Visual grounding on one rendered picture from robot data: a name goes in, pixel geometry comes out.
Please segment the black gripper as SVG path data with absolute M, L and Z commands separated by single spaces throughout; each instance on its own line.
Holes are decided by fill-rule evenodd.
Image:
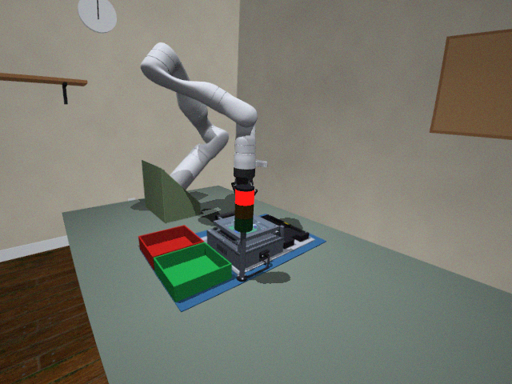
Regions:
M 243 170 L 243 169 L 234 168 L 234 176 L 236 177 L 236 179 L 235 179 L 235 182 L 231 183 L 231 185 L 232 185 L 232 188 L 233 188 L 234 194 L 235 194 L 236 185 L 241 185 L 241 184 L 253 185 L 254 184 L 253 178 L 255 176 L 255 168 L 251 169 L 251 170 Z

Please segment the red bin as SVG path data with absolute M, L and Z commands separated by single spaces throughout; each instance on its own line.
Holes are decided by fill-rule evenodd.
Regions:
M 140 250 L 153 270 L 155 257 L 204 242 L 185 225 L 144 234 L 138 236 L 138 240 Z

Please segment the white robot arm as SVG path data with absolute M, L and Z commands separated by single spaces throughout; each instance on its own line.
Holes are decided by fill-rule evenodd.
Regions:
M 152 82 L 176 92 L 180 110 L 206 143 L 197 144 L 170 175 L 185 190 L 229 140 L 228 133 L 208 119 L 207 106 L 236 122 L 234 168 L 267 167 L 267 161 L 255 157 L 255 108 L 212 83 L 192 82 L 179 57 L 165 43 L 154 46 L 142 61 L 141 70 Z

